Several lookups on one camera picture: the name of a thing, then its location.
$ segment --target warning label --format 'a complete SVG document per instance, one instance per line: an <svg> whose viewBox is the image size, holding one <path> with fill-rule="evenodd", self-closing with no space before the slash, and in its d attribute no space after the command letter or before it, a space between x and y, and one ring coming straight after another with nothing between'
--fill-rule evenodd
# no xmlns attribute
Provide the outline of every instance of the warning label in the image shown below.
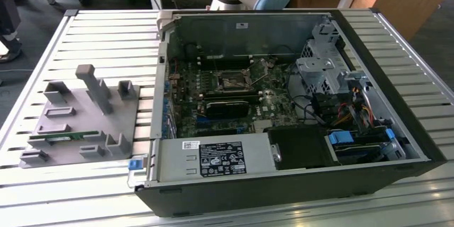
<svg viewBox="0 0 454 227"><path fill-rule="evenodd" d="M199 153L205 178L248 173L242 142L199 145Z"/></svg>

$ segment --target blue tab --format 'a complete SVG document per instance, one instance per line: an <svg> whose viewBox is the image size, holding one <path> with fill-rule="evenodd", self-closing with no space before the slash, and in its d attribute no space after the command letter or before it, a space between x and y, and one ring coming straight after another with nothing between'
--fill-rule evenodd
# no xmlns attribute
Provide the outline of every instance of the blue tab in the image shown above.
<svg viewBox="0 0 454 227"><path fill-rule="evenodd" d="M396 138L394 131L392 129L386 129L386 135L389 135L392 140Z"/></svg>
<svg viewBox="0 0 454 227"><path fill-rule="evenodd" d="M338 140L336 139L334 134L330 134L328 137L329 137L329 141L332 142L332 145L338 143Z"/></svg>
<svg viewBox="0 0 454 227"><path fill-rule="evenodd" d="M143 161L141 159L133 159L129 164L129 170L143 169Z"/></svg>
<svg viewBox="0 0 454 227"><path fill-rule="evenodd" d="M329 136L329 140L332 142L332 145L354 142L354 138L350 131L334 131Z"/></svg>

